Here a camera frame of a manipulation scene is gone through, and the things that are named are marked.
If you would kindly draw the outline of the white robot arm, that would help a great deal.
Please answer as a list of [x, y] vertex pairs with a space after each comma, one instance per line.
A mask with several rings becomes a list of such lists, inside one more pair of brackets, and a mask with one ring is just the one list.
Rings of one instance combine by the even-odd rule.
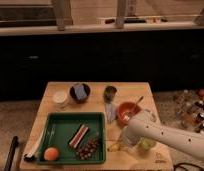
[[163, 126], [154, 122], [154, 114], [146, 109], [134, 115], [123, 128], [122, 142], [133, 147], [142, 137], [149, 138], [204, 160], [204, 135]]

